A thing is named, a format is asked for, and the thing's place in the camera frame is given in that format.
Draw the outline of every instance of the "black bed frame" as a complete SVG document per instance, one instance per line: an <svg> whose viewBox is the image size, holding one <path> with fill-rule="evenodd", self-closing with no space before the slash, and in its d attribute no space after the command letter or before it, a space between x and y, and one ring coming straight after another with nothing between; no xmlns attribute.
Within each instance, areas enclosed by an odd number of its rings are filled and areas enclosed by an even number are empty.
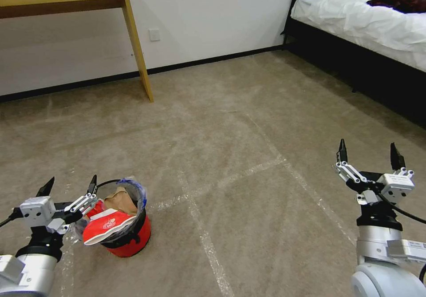
<svg viewBox="0 0 426 297"><path fill-rule="evenodd" d="M426 73L291 18L283 32L284 49L339 74L354 91L362 91L400 114L426 126L423 92ZM288 44L288 37L296 41Z"/></svg>

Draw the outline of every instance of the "black baseboard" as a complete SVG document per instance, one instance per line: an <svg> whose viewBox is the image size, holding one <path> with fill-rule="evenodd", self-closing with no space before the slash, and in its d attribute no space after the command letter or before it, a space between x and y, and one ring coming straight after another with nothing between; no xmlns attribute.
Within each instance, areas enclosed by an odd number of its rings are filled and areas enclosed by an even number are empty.
<svg viewBox="0 0 426 297"><path fill-rule="evenodd" d="M210 58L207 58L207 59L200 59L200 60L191 61L191 62L185 62L185 63L179 63L179 64L174 64L174 65L156 67L156 68L149 69L148 74L151 75L151 74L157 74L157 73L161 73L161 72L172 71L172 70L176 70L176 69L184 68L184 67L189 67L189 66L207 64L207 63L214 63L214 62L219 62L219 61L223 61L223 60L227 60L227 59L234 59L234 58L237 58L237 57L259 54L259 53L263 53L263 52L267 52L267 51L275 51L275 50L279 50L281 48L282 48L282 45L277 45L277 46L271 46L271 47L268 47L268 48L260 48L260 49L256 49L256 50L252 50L252 51L245 51L245 52L241 52L241 53L234 53L234 54L229 54L229 55L210 57ZM0 96L0 103L15 100L15 99L24 99L24 98L38 96L38 95L56 93L56 92L59 92L59 91L66 91L66 90L75 89L75 88L79 88L79 87L87 87L87 86L92 86L92 85L104 84L104 83L107 83L107 82L113 82L113 81L122 80L122 79L130 79L130 78L138 77L138 76L139 76L139 72L134 71L134 72L117 74L117 75L112 75L112 76L100 77L100 78L96 78L96 79L88 79L88 80L84 80L84 81L80 81L80 82L68 83L68 84L45 87L45 88L38 88L38 89L35 89L35 90L31 90L31 91L23 91L23 92L19 92L19 93L13 93L13 94Z"/></svg>
<svg viewBox="0 0 426 297"><path fill-rule="evenodd" d="M184 68L184 67L220 62L220 61L227 60L227 59L234 59L234 58L237 58L237 57L249 56L249 55L264 53L264 52L267 52L267 51L276 51L276 50L280 50L282 48L282 46L283 45L276 45L276 46L271 46L271 47L268 47L268 48L259 48L259 49L256 49L256 50L244 51L244 52L241 52L241 53L234 53L234 54L210 57L210 58L207 58L207 59L199 59L199 60L191 61L191 62L185 62L185 63L179 63L179 64L174 64L174 65L167 65L167 66L161 66L161 67L156 67L156 68L150 68L148 70L148 74L151 75L151 74L157 74L157 73L162 73L162 72L166 72L166 71L172 71L172 70Z"/></svg>

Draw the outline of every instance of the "trash bin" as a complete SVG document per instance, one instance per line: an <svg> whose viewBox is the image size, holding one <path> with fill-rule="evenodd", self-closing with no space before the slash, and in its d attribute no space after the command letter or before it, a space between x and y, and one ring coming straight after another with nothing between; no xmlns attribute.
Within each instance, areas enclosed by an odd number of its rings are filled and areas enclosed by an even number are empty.
<svg viewBox="0 0 426 297"><path fill-rule="evenodd" d="M151 222L145 211L146 189L129 178L114 179L98 185L98 198L113 194L118 186L126 189L138 211L136 218L124 229L113 233L100 243L119 257L130 257L141 251L151 237Z"/></svg>

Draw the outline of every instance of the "electrical outlet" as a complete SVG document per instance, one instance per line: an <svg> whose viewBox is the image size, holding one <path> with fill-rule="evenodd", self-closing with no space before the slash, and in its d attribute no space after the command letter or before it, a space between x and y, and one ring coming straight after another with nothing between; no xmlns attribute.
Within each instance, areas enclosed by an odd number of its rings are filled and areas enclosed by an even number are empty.
<svg viewBox="0 0 426 297"><path fill-rule="evenodd" d="M160 30L158 28L150 28L148 31L150 32L151 42L160 40Z"/></svg>

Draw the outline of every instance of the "white wall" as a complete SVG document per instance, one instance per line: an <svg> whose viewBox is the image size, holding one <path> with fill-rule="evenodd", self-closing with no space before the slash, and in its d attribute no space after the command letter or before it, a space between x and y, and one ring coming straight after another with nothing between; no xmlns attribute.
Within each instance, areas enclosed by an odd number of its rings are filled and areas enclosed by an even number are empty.
<svg viewBox="0 0 426 297"><path fill-rule="evenodd" d="M153 68L278 45L290 1L131 3ZM132 54L120 9L0 20L0 95L135 71Z"/></svg>

